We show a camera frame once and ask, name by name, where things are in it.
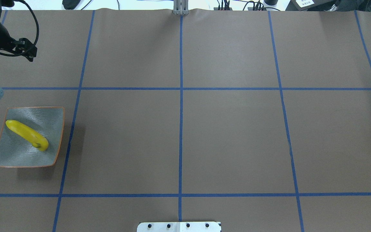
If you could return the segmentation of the aluminium frame post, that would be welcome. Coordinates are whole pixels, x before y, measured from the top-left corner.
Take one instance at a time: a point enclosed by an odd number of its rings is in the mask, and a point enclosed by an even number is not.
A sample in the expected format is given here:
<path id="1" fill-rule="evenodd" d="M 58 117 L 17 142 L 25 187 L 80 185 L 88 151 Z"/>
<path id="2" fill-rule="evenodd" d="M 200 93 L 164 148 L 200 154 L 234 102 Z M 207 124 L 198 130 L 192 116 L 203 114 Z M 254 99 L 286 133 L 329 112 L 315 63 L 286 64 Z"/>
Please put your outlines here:
<path id="1" fill-rule="evenodd" d="M 185 16 L 189 14 L 188 0 L 173 0 L 173 14 Z"/>

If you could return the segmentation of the grey square plate orange rim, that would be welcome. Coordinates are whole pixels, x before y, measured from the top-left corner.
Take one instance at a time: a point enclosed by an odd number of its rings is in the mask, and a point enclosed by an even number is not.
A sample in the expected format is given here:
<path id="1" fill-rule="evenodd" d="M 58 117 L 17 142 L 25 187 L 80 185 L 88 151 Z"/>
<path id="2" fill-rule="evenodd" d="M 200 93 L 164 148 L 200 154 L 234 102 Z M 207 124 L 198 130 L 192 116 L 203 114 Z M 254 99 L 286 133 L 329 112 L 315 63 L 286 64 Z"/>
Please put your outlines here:
<path id="1" fill-rule="evenodd" d="M 64 107 L 10 107 L 0 133 L 0 167 L 56 164 L 65 123 Z"/>

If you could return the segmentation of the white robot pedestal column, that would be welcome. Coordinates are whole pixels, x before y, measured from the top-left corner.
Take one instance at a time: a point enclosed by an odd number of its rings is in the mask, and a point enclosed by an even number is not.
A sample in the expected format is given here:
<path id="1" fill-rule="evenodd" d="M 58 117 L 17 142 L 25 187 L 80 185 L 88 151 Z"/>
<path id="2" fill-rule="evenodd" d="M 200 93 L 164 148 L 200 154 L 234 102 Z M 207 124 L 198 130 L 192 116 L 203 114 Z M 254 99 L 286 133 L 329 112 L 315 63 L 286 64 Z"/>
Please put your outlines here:
<path id="1" fill-rule="evenodd" d="M 220 222 L 144 222 L 139 223 L 137 232 L 221 232 Z"/>

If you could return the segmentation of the black computer mouse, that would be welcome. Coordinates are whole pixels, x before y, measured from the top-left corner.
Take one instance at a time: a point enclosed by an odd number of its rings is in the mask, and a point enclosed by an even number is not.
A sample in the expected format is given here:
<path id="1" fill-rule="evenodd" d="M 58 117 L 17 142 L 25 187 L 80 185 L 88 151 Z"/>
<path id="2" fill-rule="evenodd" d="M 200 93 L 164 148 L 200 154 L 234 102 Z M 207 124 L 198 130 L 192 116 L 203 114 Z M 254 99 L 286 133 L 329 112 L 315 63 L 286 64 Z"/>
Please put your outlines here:
<path id="1" fill-rule="evenodd" d="M 81 0 L 62 0 L 62 6 L 64 9 L 75 9 Z"/>

